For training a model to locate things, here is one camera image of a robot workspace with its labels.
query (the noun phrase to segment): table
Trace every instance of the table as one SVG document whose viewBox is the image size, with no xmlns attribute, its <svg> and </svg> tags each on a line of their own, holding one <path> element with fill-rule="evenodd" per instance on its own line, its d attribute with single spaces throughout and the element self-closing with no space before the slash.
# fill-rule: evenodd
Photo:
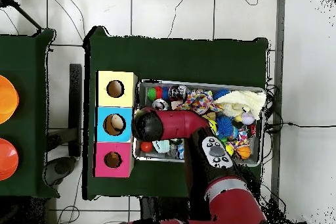
<svg viewBox="0 0 336 224">
<path fill-rule="evenodd" d="M 186 40 L 110 37 L 95 26 L 84 39 L 83 198 L 104 196 L 186 197 L 184 164 L 135 160 L 130 178 L 92 176 L 95 72 L 134 72 L 138 79 L 265 87 L 265 38 Z M 260 178 L 261 167 L 251 168 Z"/>
<path fill-rule="evenodd" d="M 0 125 L 0 137 L 10 141 L 19 155 L 15 174 L 0 181 L 0 196 L 58 197 L 43 181 L 47 145 L 47 48 L 55 31 L 46 29 L 31 37 L 0 35 L 0 74 L 18 91 L 20 102 L 12 118 Z"/>
</svg>

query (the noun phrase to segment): pink box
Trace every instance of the pink box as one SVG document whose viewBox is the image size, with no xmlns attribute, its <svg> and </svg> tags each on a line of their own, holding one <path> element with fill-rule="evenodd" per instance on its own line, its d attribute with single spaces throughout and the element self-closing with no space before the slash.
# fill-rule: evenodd
<svg viewBox="0 0 336 224">
<path fill-rule="evenodd" d="M 119 167 L 110 168 L 105 164 L 105 156 L 110 152 L 119 154 L 121 158 Z M 128 178 L 134 164 L 132 143 L 97 142 L 95 159 L 96 167 L 93 168 L 95 177 Z"/>
</svg>

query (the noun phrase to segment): toy pile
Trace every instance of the toy pile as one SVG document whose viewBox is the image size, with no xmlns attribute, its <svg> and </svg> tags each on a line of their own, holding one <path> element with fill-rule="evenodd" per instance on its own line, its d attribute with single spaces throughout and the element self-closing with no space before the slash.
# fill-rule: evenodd
<svg viewBox="0 0 336 224">
<path fill-rule="evenodd" d="M 203 116 L 229 155 L 246 160 L 252 154 L 256 121 L 266 102 L 264 93 L 221 89 L 213 95 L 210 90 L 172 85 L 149 88 L 147 97 L 156 110 L 191 110 Z M 183 159 L 182 139 L 141 142 L 143 152 L 151 152 L 153 148 L 158 153 Z"/>
</svg>

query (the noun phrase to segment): blue box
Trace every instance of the blue box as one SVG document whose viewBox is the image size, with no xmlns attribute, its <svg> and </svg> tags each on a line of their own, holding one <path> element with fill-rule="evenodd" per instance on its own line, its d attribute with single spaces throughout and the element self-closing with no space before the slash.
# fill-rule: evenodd
<svg viewBox="0 0 336 224">
<path fill-rule="evenodd" d="M 98 107 L 97 142 L 130 142 L 132 135 L 132 113 L 132 108 Z M 106 117 L 112 114 L 118 114 L 125 120 L 125 129 L 119 135 L 110 135 L 104 129 Z"/>
</svg>

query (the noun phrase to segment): metal tray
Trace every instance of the metal tray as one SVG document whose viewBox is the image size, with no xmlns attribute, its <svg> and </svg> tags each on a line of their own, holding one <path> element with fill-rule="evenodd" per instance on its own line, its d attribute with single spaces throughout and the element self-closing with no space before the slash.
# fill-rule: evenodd
<svg viewBox="0 0 336 224">
<path fill-rule="evenodd" d="M 217 85 L 217 84 L 203 84 L 203 83 L 190 83 L 190 82 L 177 82 L 177 81 L 163 81 L 163 80 L 150 80 L 143 79 L 138 82 L 136 86 L 136 95 L 138 97 L 137 104 L 135 106 L 135 112 L 145 106 L 151 106 L 152 102 L 147 97 L 147 91 L 149 88 L 160 86 L 160 87 L 170 87 L 172 85 L 185 85 L 190 90 L 193 89 L 203 89 L 211 90 L 215 93 L 221 89 L 227 89 L 230 91 L 252 91 L 256 93 L 263 92 L 264 89 L 258 87 L 244 87 L 244 86 L 229 86 L 229 85 Z M 251 148 L 251 156 L 246 160 L 241 160 L 239 158 L 234 158 L 237 164 L 246 164 L 249 167 L 258 166 L 261 162 L 259 153 L 261 149 L 261 141 L 263 141 L 263 126 L 264 126 L 264 109 L 261 110 L 260 120 L 257 121 L 257 134 L 254 138 Z M 133 156 L 138 160 L 147 161 L 158 161 L 158 162 L 184 162 L 184 160 L 178 160 L 168 154 L 157 153 L 154 149 L 149 153 L 145 153 L 140 149 L 140 141 L 136 138 L 133 139 Z"/>
</svg>

